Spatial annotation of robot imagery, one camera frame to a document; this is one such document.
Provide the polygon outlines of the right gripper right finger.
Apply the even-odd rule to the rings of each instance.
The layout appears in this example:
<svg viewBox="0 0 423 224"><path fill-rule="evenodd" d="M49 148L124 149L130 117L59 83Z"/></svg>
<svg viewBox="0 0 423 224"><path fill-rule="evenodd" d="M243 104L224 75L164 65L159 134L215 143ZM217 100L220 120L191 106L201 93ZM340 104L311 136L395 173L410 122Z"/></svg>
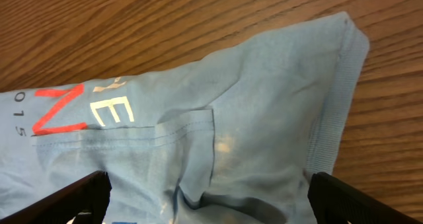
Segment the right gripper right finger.
<svg viewBox="0 0 423 224"><path fill-rule="evenodd" d="M318 224L422 224L325 172L311 177L307 197Z"/></svg>

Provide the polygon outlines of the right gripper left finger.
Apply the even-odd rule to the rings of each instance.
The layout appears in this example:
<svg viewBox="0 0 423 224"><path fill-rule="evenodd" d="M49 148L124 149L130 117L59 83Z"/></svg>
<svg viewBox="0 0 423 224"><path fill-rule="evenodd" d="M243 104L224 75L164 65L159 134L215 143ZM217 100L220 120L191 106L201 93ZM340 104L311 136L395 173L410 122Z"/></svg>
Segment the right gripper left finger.
<svg viewBox="0 0 423 224"><path fill-rule="evenodd" d="M98 170L3 218L1 224L101 224L108 209L111 190L108 173Z"/></svg>

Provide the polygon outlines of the light blue t-shirt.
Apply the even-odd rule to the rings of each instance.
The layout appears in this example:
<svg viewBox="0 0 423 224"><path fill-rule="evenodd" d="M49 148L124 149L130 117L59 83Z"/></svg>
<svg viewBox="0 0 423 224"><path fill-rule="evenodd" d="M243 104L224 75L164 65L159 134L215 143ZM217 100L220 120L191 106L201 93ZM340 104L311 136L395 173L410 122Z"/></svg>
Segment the light blue t-shirt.
<svg viewBox="0 0 423 224"><path fill-rule="evenodd" d="M107 223L314 223L369 41L347 13L138 76L1 94L1 216L96 171Z"/></svg>

